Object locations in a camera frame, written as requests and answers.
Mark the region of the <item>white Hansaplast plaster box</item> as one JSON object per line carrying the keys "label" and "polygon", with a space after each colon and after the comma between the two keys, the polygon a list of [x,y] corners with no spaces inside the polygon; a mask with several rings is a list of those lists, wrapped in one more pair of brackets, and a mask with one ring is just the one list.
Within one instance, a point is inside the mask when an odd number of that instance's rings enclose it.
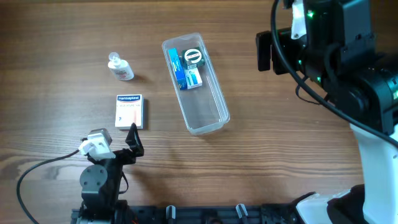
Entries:
{"label": "white Hansaplast plaster box", "polygon": [[127,130],[132,123],[136,124],[137,129],[144,127],[144,98],[142,95],[118,95],[115,127]]}

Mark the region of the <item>small hand sanitizer bottle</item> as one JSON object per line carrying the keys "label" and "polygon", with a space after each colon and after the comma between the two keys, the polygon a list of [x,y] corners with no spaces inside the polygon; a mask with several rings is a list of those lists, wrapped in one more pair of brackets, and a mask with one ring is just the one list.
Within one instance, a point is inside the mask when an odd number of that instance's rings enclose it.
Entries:
{"label": "small hand sanitizer bottle", "polygon": [[108,58],[108,68],[118,80],[128,81],[134,78],[131,66],[127,61],[121,59],[118,53],[111,52]]}

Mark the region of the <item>blue Vicks lozenge box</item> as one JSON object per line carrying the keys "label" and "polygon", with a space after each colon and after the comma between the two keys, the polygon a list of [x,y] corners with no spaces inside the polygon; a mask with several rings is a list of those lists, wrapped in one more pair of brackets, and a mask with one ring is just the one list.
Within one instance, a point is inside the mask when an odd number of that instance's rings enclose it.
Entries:
{"label": "blue Vicks lozenge box", "polygon": [[177,86],[180,90],[186,90],[187,89],[186,76],[180,61],[180,57],[178,56],[177,49],[176,48],[169,49],[168,53],[172,63],[172,70],[174,71],[174,75],[176,77]]}

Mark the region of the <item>white blue medicine box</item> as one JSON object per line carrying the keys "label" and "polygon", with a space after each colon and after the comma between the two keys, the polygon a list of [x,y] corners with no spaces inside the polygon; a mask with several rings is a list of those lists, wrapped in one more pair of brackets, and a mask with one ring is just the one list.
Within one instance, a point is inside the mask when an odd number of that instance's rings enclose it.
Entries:
{"label": "white blue medicine box", "polygon": [[184,70],[184,73],[188,90],[202,86],[203,82],[197,68]]}

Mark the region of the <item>green Zam-Buk ointment box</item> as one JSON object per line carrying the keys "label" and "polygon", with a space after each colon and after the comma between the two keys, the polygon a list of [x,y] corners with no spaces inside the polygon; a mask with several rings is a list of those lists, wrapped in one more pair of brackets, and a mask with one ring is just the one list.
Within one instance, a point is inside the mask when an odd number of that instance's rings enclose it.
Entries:
{"label": "green Zam-Buk ointment box", "polygon": [[182,51],[182,65],[184,69],[190,70],[205,64],[205,58],[199,47]]}

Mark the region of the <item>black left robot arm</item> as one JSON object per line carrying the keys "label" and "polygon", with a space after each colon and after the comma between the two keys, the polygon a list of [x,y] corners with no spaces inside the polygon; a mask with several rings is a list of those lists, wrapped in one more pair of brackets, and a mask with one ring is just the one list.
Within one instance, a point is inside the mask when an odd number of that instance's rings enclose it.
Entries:
{"label": "black left robot arm", "polygon": [[107,129],[90,131],[79,146],[79,151],[93,164],[80,176],[83,199],[79,210],[74,211],[72,223],[138,223],[137,215],[126,200],[118,199],[125,191],[121,181],[127,180],[123,166],[135,164],[144,155],[144,148],[136,124],[131,124],[125,143],[127,148],[112,151],[111,136]]}

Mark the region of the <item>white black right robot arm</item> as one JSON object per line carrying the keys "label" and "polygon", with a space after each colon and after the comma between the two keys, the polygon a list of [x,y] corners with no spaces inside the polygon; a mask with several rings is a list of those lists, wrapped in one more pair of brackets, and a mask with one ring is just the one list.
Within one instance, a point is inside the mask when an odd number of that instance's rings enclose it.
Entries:
{"label": "white black right robot arm", "polygon": [[358,142],[364,183],[338,196],[297,204],[305,223],[397,222],[397,56],[376,52],[368,1],[284,1],[292,26],[276,27],[276,73],[289,73],[318,105],[347,121]]}

